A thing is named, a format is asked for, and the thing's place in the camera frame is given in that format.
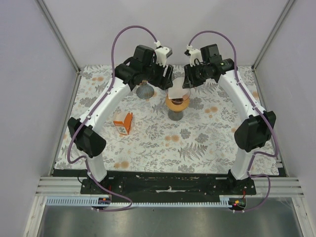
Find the wooden ring dripper holder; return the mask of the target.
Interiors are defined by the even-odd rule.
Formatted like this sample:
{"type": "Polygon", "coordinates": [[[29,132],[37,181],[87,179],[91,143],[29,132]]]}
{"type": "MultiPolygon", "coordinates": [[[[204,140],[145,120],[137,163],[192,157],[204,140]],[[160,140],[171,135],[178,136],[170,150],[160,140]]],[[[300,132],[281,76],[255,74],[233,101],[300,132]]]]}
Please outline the wooden ring dripper holder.
{"type": "Polygon", "coordinates": [[[189,98],[187,98],[184,101],[176,101],[176,100],[171,100],[168,98],[168,96],[166,96],[166,99],[165,99],[166,106],[171,111],[174,111],[174,112],[181,112],[181,111],[185,110],[189,106],[189,103],[190,103],[189,98]]]}

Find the orange coffee filter box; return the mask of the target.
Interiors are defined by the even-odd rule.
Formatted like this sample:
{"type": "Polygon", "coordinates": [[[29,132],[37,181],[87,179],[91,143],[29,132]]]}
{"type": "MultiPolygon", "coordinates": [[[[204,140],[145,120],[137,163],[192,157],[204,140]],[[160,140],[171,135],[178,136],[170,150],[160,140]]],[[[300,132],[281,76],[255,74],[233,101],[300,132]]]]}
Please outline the orange coffee filter box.
{"type": "Polygon", "coordinates": [[[114,126],[118,132],[122,135],[129,135],[133,120],[133,113],[131,112],[120,112],[117,113],[114,118],[114,126]]]}

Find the white paper coffee filter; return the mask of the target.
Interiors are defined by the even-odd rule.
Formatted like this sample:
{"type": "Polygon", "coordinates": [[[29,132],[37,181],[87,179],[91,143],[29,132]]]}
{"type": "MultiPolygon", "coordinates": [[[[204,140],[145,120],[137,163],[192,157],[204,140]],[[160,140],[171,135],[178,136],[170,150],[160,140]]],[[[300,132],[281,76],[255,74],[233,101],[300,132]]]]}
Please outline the white paper coffee filter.
{"type": "Polygon", "coordinates": [[[184,80],[184,77],[178,77],[172,81],[173,86],[168,89],[169,99],[180,99],[189,92],[188,88],[183,88],[184,80]]]}

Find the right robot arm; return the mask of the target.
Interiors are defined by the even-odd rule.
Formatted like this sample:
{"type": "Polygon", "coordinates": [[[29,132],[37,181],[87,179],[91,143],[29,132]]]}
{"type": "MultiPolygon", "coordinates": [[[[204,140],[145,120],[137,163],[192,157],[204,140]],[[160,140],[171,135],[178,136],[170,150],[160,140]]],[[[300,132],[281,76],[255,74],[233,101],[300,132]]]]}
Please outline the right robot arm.
{"type": "Polygon", "coordinates": [[[241,125],[234,132],[238,146],[237,156],[229,170],[227,191],[238,194],[244,188],[243,180],[249,178],[253,154],[270,140],[276,121],[274,112],[266,111],[242,81],[233,59],[223,59],[216,44],[201,49],[188,45],[185,54],[189,64],[184,66],[185,77],[182,87],[194,88],[213,79],[227,93],[236,107],[241,125]]]}

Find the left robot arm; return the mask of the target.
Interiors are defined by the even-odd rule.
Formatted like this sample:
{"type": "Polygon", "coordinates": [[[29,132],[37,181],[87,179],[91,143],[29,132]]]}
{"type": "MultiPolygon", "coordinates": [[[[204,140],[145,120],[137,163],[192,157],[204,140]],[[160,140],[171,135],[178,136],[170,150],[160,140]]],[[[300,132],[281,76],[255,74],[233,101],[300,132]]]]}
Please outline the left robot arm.
{"type": "Polygon", "coordinates": [[[152,49],[138,45],[133,56],[115,67],[108,85],[87,111],[79,118],[69,118],[71,144],[83,152],[89,176],[94,179],[91,187],[98,194],[109,188],[102,156],[106,140],[99,134],[104,123],[118,103],[143,81],[162,90],[172,87],[173,66],[167,64],[171,55],[172,49],[167,46],[152,49]]]}

